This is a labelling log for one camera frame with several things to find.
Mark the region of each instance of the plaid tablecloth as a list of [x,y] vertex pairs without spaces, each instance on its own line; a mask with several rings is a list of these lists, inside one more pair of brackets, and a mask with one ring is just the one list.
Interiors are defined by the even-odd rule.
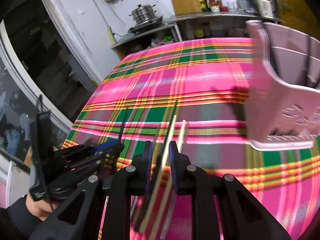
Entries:
[[[212,38],[127,56],[91,96],[64,147],[117,138],[128,107],[118,168],[129,165],[144,142],[157,135],[155,160],[177,100],[173,139],[186,120],[182,152],[191,163],[210,174],[235,175],[297,239],[320,206],[319,139],[308,150],[259,152],[248,145],[243,104],[252,73],[251,45],[249,38]],[[156,239],[165,219],[166,212]],[[132,231],[131,239],[148,239],[153,222],[151,218],[144,235]],[[191,239],[190,197],[177,197],[165,239]]]

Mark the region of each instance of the metal counter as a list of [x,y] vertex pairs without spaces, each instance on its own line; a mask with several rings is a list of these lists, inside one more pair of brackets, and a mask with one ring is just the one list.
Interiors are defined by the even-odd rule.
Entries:
[[155,33],[155,32],[159,32],[159,31],[163,31],[163,30],[166,30],[166,29],[170,29],[170,28],[173,28],[175,26],[175,23],[167,23],[167,22],[164,22],[164,23],[161,23],[159,26],[157,26],[156,28],[153,28],[151,30],[148,30],[148,31],[145,31],[143,33],[138,33],[138,34],[134,34],[134,33],[128,33],[127,35],[123,36],[121,39],[119,39],[119,41],[112,46],[112,48],[116,48],[120,45],[123,45],[129,41],[134,41],[138,38],[141,38],[143,36],[146,36],[148,34],[151,34],[151,33]]
[[[182,14],[182,15],[173,15],[166,22],[179,22],[189,19],[197,19],[197,18],[207,18],[207,17],[217,17],[217,16],[233,16],[233,17],[249,17],[249,18],[258,18],[258,16],[253,15],[251,13],[244,12],[242,10],[231,11],[231,12],[201,12],[201,13],[189,13],[189,14]],[[266,20],[271,21],[280,21],[284,22],[283,20],[277,17],[268,17],[268,16],[261,16]]]

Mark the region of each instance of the soy sauce bottle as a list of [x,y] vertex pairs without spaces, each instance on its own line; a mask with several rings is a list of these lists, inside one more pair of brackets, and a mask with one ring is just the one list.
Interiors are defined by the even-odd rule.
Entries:
[[211,8],[210,6],[208,6],[208,0],[204,0],[204,3],[205,3],[206,11],[211,12]]
[[206,12],[208,10],[207,4],[204,2],[204,0],[199,0],[199,2],[200,2],[201,10],[203,12]]

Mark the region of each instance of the black sleeve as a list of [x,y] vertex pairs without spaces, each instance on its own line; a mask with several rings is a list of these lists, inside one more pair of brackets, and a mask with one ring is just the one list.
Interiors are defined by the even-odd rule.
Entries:
[[26,196],[18,199],[7,209],[0,209],[0,231],[5,240],[27,240],[41,224],[26,206]]

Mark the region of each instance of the human hand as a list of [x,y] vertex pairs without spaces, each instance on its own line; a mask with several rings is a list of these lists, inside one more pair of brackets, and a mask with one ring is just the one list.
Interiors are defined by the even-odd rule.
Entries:
[[[59,204],[58,201],[51,201],[53,210],[55,210]],[[30,193],[27,195],[26,206],[29,212],[41,221],[44,221],[52,212],[51,206],[46,200],[33,201]]]

